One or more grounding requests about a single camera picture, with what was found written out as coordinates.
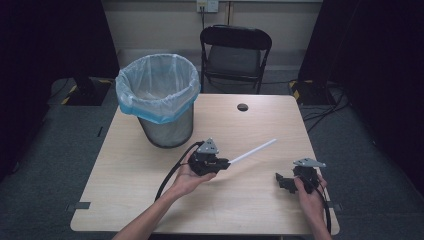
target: light wood tabletop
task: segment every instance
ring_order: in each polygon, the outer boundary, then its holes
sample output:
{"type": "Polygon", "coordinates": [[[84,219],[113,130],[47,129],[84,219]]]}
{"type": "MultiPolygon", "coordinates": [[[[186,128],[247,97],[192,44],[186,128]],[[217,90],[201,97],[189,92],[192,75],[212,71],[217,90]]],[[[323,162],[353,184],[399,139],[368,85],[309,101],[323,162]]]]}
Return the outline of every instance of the light wood tabletop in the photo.
{"type": "MultiPolygon", "coordinates": [[[[316,159],[295,99],[231,94],[200,94],[194,103],[192,137],[172,149],[152,145],[137,117],[118,108],[80,200],[90,202],[90,207],[75,211],[71,228],[119,231],[154,202],[160,184],[185,150],[208,138],[219,149],[217,157],[229,160],[272,139],[277,141],[179,199],[156,233],[311,233],[297,195],[279,188],[275,180],[276,172],[293,177],[293,161],[316,159]],[[248,110],[239,111],[240,103],[248,110]]],[[[331,216],[332,234],[337,234],[339,225],[332,209],[331,216]]]]}

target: trash can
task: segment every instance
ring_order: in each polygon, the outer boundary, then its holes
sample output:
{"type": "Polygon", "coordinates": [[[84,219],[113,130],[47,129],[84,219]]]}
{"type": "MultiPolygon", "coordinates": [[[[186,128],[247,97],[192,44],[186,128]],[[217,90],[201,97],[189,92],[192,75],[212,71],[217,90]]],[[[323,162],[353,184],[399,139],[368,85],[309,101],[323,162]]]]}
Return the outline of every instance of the trash can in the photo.
{"type": "Polygon", "coordinates": [[[160,148],[181,146],[191,137],[199,92],[196,68],[177,54],[140,58],[116,78],[121,111],[138,117],[146,137],[160,148]]]}

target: white tube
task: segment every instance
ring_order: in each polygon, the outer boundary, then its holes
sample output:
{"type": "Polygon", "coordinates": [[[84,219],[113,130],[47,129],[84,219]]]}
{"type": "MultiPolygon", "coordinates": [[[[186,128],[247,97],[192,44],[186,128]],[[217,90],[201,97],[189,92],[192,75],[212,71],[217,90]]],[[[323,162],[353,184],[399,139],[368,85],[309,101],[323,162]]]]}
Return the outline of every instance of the white tube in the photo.
{"type": "Polygon", "coordinates": [[[268,147],[269,145],[273,144],[273,143],[274,143],[274,142],[276,142],[276,141],[277,141],[277,139],[275,139],[275,138],[274,138],[274,139],[272,139],[271,141],[269,141],[269,142],[267,142],[267,143],[264,143],[264,144],[262,144],[261,146],[259,146],[259,147],[255,148],[255,149],[252,149],[252,150],[250,150],[249,152],[247,152],[247,153],[245,153],[245,154],[243,154],[243,155],[241,155],[241,156],[239,156],[239,157],[237,157],[237,158],[235,158],[235,159],[233,159],[233,160],[229,161],[229,163],[233,164],[233,163],[235,163],[235,162],[238,162],[238,161],[240,161],[241,159],[243,159],[243,158],[245,158],[245,157],[249,156],[250,154],[253,154],[253,153],[257,152],[257,151],[261,150],[262,148],[268,147]]]}

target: black stand base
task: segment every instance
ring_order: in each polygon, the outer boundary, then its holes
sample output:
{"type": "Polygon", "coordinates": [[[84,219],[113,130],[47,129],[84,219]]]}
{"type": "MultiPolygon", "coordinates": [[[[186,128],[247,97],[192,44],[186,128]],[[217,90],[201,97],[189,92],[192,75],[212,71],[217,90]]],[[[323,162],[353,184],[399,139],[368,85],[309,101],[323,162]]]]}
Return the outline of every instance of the black stand base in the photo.
{"type": "Polygon", "coordinates": [[[109,91],[112,81],[93,80],[94,92],[92,94],[82,93],[77,86],[74,86],[62,101],[63,105],[70,106],[101,106],[103,99],[109,91]]]}
{"type": "Polygon", "coordinates": [[[299,105],[335,105],[327,88],[318,87],[311,80],[289,83],[292,95],[299,105]]]}

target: person's right arm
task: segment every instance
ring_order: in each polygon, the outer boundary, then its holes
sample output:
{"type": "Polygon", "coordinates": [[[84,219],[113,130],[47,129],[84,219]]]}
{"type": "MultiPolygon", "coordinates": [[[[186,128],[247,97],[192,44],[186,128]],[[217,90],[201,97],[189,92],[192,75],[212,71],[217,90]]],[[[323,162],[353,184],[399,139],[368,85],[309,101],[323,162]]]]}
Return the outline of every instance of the person's right arm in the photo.
{"type": "MultiPolygon", "coordinates": [[[[322,194],[322,191],[324,191],[323,188],[327,186],[327,182],[321,177],[321,175],[318,175],[318,178],[322,186],[318,189],[322,194]]],[[[299,192],[300,207],[305,214],[306,221],[312,230],[315,240],[331,240],[331,235],[328,232],[324,221],[324,208],[321,197],[316,191],[308,194],[305,191],[303,182],[300,178],[295,177],[294,183],[296,184],[296,188],[299,192]]]]}

